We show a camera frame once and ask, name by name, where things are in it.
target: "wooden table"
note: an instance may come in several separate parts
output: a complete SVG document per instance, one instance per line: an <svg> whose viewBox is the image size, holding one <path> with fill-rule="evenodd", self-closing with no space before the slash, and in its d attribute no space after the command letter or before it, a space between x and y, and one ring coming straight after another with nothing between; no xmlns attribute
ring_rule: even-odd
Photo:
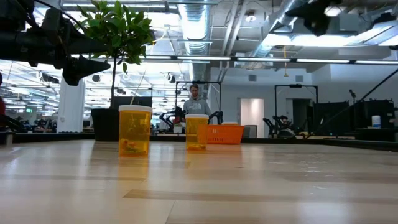
<svg viewBox="0 0 398 224"><path fill-rule="evenodd" d="M398 223L398 154L334 146L244 144L186 152L153 142L0 149L0 223Z"/></svg>

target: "plastic cup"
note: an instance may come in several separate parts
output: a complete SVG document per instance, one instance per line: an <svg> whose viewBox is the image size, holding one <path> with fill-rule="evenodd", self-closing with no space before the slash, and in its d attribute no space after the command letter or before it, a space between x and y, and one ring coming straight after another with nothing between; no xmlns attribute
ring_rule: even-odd
<svg viewBox="0 0 398 224"><path fill-rule="evenodd" d="M122 105L119 112L119 156L148 155L152 108Z"/></svg>
<svg viewBox="0 0 398 224"><path fill-rule="evenodd" d="M238 125L238 122L223 122L222 125Z"/></svg>
<svg viewBox="0 0 398 224"><path fill-rule="evenodd" d="M185 120L187 122L187 150L205 150L207 145L207 124L209 116L203 114L188 114L185 115Z"/></svg>

